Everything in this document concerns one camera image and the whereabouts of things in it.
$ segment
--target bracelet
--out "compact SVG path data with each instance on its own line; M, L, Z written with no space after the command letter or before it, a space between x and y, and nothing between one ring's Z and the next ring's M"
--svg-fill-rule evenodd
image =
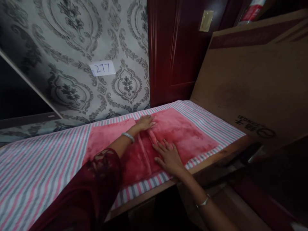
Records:
M207 197L206 197L205 201L202 204L200 204L200 205L196 205L197 208L199 208L200 206L206 205L208 203L209 198L211 198L211 197L207 194Z
M128 134L128 133L122 133L121 135L124 135L124 136L127 136L128 138L130 138L131 141L132 141L132 143L135 142L135 139L134 139L130 134Z

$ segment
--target pink and gray striped fabric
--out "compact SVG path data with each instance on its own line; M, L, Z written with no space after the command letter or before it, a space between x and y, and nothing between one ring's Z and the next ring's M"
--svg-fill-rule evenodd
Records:
M11 143L0 149L0 230L28 230L31 227L81 168L93 126L112 124L128 118L138 119L142 115L170 107L219 143L217 148L191 159L186 165L187 169L245 135L191 101L176 101ZM112 210L167 180L169 177L163 172L123 189Z

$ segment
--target wallpaper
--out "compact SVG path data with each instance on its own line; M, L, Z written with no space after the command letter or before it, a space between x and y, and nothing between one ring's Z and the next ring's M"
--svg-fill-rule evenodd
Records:
M0 2L1 48L65 118L2 129L2 145L150 107L146 0ZM93 76L101 60L116 74Z

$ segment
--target cardboard box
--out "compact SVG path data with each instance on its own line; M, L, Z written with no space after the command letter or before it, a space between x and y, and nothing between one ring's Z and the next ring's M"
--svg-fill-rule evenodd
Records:
M308 134L308 10L214 32L191 101L264 144Z

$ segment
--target forearm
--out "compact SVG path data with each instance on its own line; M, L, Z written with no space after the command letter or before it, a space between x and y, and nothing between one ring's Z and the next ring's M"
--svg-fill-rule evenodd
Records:
M130 134L134 138L138 135L139 132L140 132L140 129L137 125L134 125L127 131L127 133ZM108 148L111 148L114 151L116 151L119 158L121 158L131 144L132 144L132 140L129 137L125 135L121 135L119 138L113 141L108 146Z
M200 205L206 200L207 194L190 173L183 174L180 180L188 188L196 204ZM198 210L209 230L238 230L211 199L208 199L206 205L199 206Z

